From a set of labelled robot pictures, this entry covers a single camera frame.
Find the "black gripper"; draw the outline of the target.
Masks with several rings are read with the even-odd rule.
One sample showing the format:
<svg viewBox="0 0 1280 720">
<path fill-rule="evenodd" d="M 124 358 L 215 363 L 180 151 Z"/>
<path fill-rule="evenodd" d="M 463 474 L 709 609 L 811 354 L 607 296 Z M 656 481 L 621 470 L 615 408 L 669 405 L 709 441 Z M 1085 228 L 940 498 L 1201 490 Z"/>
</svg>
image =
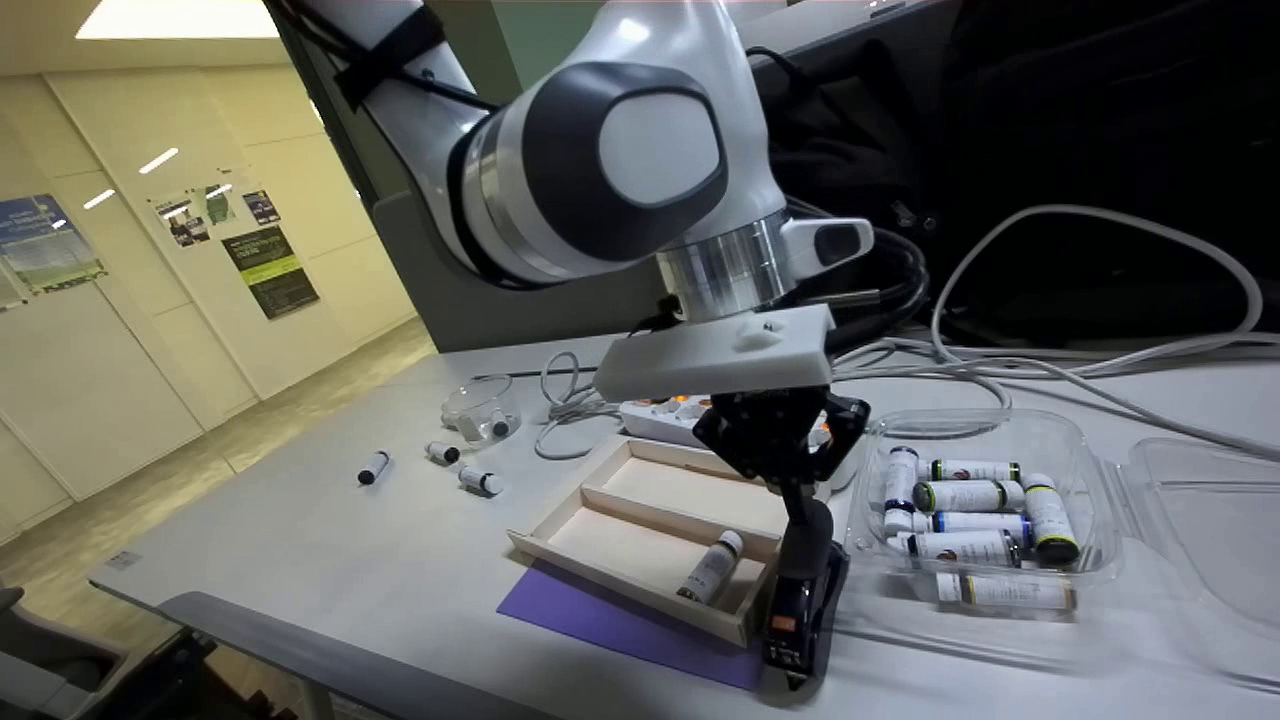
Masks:
<svg viewBox="0 0 1280 720">
<path fill-rule="evenodd" d="M 690 437 L 748 481 L 782 490 L 787 528 L 777 570 L 779 627 L 806 627 L 827 599 L 830 511 L 805 483 L 827 481 L 873 408 L 830 388 L 721 392 Z"/>
</svg>

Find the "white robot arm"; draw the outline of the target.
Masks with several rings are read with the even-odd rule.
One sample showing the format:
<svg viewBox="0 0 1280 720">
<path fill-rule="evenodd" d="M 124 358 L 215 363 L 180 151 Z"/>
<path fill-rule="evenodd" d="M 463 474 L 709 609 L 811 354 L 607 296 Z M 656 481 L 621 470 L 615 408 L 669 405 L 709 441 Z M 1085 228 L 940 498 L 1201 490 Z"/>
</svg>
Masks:
<svg viewBox="0 0 1280 720">
<path fill-rule="evenodd" d="M 830 392 L 830 314 L 787 296 L 869 258 L 874 228 L 787 203 L 728 4 L 605 0 L 584 39 L 503 104 L 475 96 L 427 0 L 262 4 L 390 145 L 463 273 L 539 293 L 661 268 L 676 322 L 615 341 L 594 392 L 709 399 L 697 437 L 787 508 L 768 625 L 819 625 L 848 555 L 811 483 L 852 452 L 869 408 Z"/>
</svg>

